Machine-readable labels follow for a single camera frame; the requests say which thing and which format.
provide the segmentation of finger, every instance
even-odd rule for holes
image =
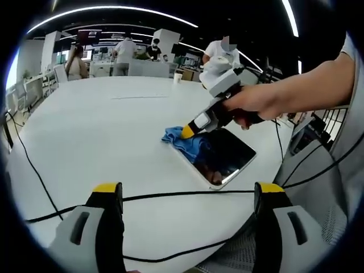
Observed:
[[[222,183],[222,175],[220,172],[215,172],[213,177],[214,184],[221,184]]]
[[[228,110],[234,110],[236,108],[241,108],[245,99],[244,92],[239,92],[238,94],[234,95],[232,98],[224,101],[222,104]]]
[[[234,117],[234,121],[241,126],[242,129],[249,129],[251,123],[244,117]]]

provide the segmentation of white pillar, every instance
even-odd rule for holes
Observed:
[[[49,33],[45,36],[42,53],[42,72],[45,72],[49,65],[53,67],[57,62],[57,54],[53,53],[55,42],[61,37],[59,31]]]
[[[162,54],[161,58],[164,54],[167,54],[168,60],[172,62],[175,58],[175,55],[172,54],[172,47],[174,44],[178,44],[180,40],[180,34],[177,32],[173,32],[170,30],[165,30],[161,28],[160,30],[157,30],[154,32],[153,39],[158,38],[160,40],[160,43],[158,44],[158,47],[160,48]]]

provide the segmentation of gray sleeve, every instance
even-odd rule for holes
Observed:
[[[350,58],[355,61],[356,48],[348,33],[346,33],[344,46],[342,47],[340,52],[344,52],[344,53],[348,54],[350,56]]]

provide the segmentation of wall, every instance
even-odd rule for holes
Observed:
[[[26,70],[30,76],[36,76],[40,73],[40,64],[42,62],[43,52],[42,40],[26,40],[19,49],[18,65],[16,67],[16,81],[23,78]]]
[[[172,47],[174,44],[178,44],[180,39],[180,34],[177,32],[173,32],[170,30],[160,29],[154,32],[153,39],[158,38],[160,43],[158,47],[160,48],[162,54],[161,58],[164,54],[167,54],[169,60],[175,59],[175,54],[172,54]]]

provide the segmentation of round table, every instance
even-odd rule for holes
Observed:
[[[160,141],[164,129],[184,126],[211,100],[196,82],[152,77],[104,77],[66,82],[33,113],[20,133],[58,209],[84,204],[92,189],[120,181],[124,197],[151,193],[208,191],[207,184],[174,149]],[[293,127],[280,122],[283,150]],[[256,158],[224,189],[254,189],[273,181],[281,165],[275,125],[243,131],[227,127],[256,152]],[[18,139],[8,170],[16,204],[25,219],[55,212]],[[176,196],[124,204],[124,255],[159,259],[231,237],[253,212],[252,193]],[[47,247],[58,217],[29,224]],[[184,272],[219,247],[151,264],[125,259],[128,270]]]

